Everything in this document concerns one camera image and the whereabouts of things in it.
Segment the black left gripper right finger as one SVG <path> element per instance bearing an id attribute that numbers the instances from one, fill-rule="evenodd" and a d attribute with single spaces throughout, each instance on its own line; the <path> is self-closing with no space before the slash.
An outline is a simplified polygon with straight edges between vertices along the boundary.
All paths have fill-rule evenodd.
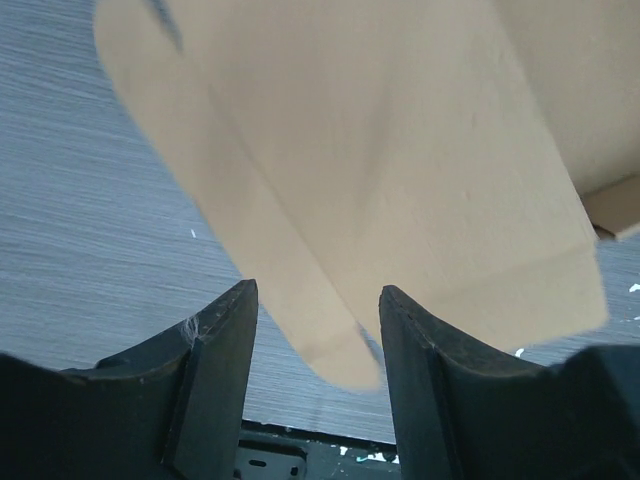
<path id="1" fill-rule="evenodd" d="M 560 479 L 580 460 L 557 367 L 501 352 L 395 286 L 379 315 L 405 479 Z"/>

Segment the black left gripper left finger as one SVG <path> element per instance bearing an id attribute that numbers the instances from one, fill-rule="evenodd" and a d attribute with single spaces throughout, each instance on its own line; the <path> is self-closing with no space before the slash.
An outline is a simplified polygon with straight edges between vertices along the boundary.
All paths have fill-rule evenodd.
<path id="1" fill-rule="evenodd" d="M 39 371 L 30 478 L 231 478 L 257 310 L 243 280 L 92 369 Z"/>

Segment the brown cardboard box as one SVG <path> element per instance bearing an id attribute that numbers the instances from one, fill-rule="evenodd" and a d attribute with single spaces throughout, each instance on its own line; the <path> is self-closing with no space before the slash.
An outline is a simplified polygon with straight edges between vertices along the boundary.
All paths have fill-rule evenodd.
<path id="1" fill-rule="evenodd" d="M 386 285 L 501 350 L 609 317 L 639 228 L 635 1 L 100 1 L 113 89 L 311 369 Z"/>

